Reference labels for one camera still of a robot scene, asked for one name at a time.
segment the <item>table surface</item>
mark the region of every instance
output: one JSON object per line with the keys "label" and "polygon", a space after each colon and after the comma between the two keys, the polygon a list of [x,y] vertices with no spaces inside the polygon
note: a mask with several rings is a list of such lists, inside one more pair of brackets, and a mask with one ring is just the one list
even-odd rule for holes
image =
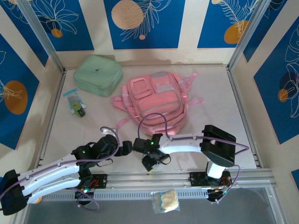
{"label": "table surface", "polygon": [[[237,138],[237,142],[249,145],[242,119],[235,101],[235,97],[228,79],[225,67],[200,67],[200,66],[134,66],[123,67],[123,79],[117,86],[112,96],[121,94],[121,87],[132,77],[152,74],[160,71],[176,72],[184,77],[198,72],[199,75],[192,83],[189,99],[203,98],[204,103],[190,106],[187,124],[180,133],[201,132],[207,124],[214,125]],[[128,116],[125,111],[118,111],[111,105],[111,97],[101,97],[84,90],[79,94],[87,106],[86,115],[79,118],[71,114],[63,94],[77,88],[73,80],[74,70],[67,71],[62,95],[60,96],[49,142],[46,148],[42,165],[54,162],[71,153],[78,146],[88,142],[97,142],[103,135],[101,126],[115,127],[117,122]],[[137,137],[137,124],[133,121],[126,123],[119,130],[120,141],[134,142]],[[174,153],[169,165],[156,166],[153,171],[174,170],[203,170],[206,168],[207,158],[202,153]],[[104,167],[91,168],[93,172],[145,172],[141,164],[142,154],[132,152],[123,157],[114,157],[113,164]],[[241,168],[256,168],[251,151],[246,151],[236,156],[235,164]]]}

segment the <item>pink backpack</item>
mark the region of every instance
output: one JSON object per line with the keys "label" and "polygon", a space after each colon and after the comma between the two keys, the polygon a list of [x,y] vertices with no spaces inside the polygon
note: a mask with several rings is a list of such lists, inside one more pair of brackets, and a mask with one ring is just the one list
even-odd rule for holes
{"label": "pink backpack", "polygon": [[[130,79],[121,89],[122,95],[111,99],[111,103],[119,110],[127,111],[131,118],[139,124],[150,113],[161,113],[167,119],[169,134],[177,134],[187,121],[190,84],[198,73],[194,73],[188,81],[182,80],[179,74],[159,72]],[[197,99],[192,104],[203,102]],[[164,119],[159,115],[148,116],[141,124],[141,130],[153,135],[165,133]]]}

